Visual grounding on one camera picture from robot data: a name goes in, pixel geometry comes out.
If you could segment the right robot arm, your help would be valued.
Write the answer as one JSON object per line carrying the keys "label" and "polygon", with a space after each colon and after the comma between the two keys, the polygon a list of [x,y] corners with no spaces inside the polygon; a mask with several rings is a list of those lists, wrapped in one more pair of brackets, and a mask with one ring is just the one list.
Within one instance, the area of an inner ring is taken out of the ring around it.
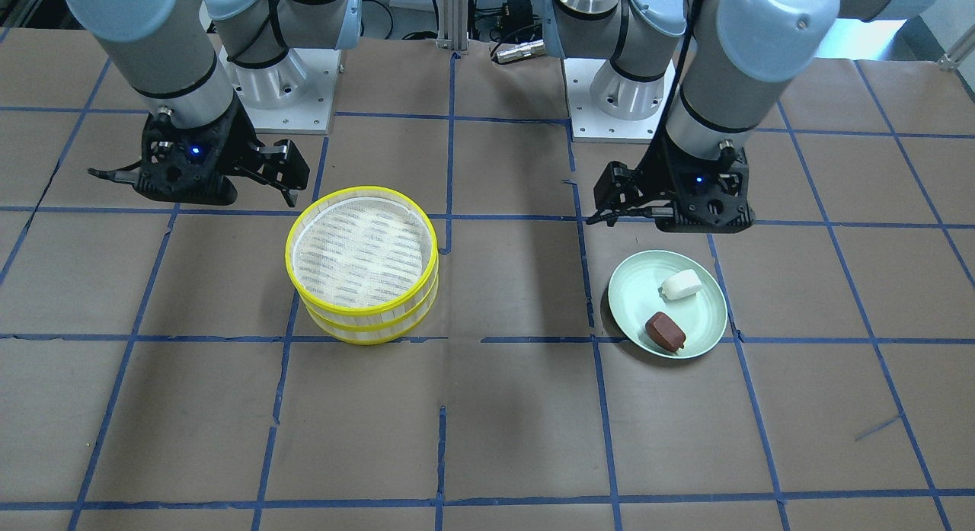
{"label": "right robot arm", "polygon": [[361,36],[362,0],[66,0],[149,115],[140,156],[90,169],[147,199],[228,206],[234,177],[295,207],[310,167],[289,139],[264,143],[251,110],[313,104],[302,50],[340,51]]}

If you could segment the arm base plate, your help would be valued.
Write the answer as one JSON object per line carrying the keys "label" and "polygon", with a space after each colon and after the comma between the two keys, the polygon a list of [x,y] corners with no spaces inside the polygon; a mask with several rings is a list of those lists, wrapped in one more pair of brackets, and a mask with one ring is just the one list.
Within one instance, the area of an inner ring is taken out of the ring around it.
{"label": "arm base plate", "polygon": [[581,142],[649,143],[658,129],[676,74],[670,62],[655,81],[633,81],[608,60],[563,60],[572,138]]}
{"label": "arm base plate", "polygon": [[281,62],[246,69],[227,60],[222,46],[213,47],[216,70],[197,97],[184,105],[192,122],[209,122],[220,104],[236,94],[259,134],[327,135],[334,112],[341,51],[291,49]]}

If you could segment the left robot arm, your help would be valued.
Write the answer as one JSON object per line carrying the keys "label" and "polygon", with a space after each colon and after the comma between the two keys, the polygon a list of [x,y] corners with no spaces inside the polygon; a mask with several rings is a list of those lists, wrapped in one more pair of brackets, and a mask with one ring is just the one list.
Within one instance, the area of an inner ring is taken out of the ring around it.
{"label": "left robot arm", "polygon": [[840,18],[908,20],[937,0],[547,0],[549,55],[600,59],[612,82],[656,91],[637,166],[612,161],[589,225],[652,218],[662,232],[751,228],[746,141]]}

